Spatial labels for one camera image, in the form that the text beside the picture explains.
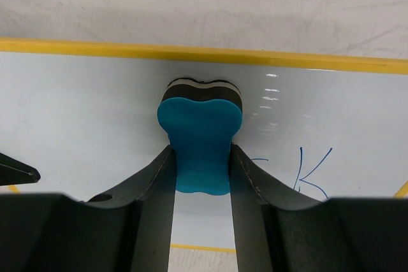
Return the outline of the blue whiteboard eraser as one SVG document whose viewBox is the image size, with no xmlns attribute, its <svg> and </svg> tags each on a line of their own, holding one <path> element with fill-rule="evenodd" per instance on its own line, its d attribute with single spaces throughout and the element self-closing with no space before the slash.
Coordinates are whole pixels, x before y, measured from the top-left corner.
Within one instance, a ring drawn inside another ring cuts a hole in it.
<svg viewBox="0 0 408 272">
<path fill-rule="evenodd" d="M 228 194 L 231 144 L 243 121 L 238 87 L 226 80 L 177 78 L 163 94 L 157 120 L 175 151 L 176 190 Z"/>
</svg>

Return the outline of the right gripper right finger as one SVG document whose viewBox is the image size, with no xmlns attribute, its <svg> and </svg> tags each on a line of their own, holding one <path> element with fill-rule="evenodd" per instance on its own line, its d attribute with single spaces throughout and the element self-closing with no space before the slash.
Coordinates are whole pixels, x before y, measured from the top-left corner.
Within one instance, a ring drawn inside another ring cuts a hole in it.
<svg viewBox="0 0 408 272">
<path fill-rule="evenodd" d="M 407 200 L 305 196 L 231 147 L 240 271 L 406 271 Z"/>
</svg>

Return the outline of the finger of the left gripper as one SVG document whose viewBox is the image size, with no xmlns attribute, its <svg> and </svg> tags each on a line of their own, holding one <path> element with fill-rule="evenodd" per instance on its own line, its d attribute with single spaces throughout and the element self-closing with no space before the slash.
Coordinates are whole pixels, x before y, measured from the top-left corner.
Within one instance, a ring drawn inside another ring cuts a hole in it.
<svg viewBox="0 0 408 272">
<path fill-rule="evenodd" d="M 0 186 L 36 183 L 40 180 L 39 172 L 5 154 L 0 154 Z"/>
</svg>

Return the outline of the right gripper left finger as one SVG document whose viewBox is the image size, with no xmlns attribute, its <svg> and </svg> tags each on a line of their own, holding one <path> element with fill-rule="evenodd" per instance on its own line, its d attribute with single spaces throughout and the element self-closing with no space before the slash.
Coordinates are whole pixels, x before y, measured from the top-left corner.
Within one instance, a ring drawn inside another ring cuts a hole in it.
<svg viewBox="0 0 408 272">
<path fill-rule="evenodd" d="M 1 196 L 2 271 L 166 271 L 175 154 L 87 202 L 63 194 Z"/>
</svg>

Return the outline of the yellow framed whiteboard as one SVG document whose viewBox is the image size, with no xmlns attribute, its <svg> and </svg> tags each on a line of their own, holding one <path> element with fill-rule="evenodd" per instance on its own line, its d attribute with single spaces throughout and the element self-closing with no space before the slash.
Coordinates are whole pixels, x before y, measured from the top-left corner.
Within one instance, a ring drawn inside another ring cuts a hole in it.
<svg viewBox="0 0 408 272">
<path fill-rule="evenodd" d="M 405 60 L 2 38 L 1 152 L 41 175 L 12 191 L 87 200 L 142 169 L 177 78 L 235 85 L 235 143 L 298 192 L 407 200 Z"/>
</svg>

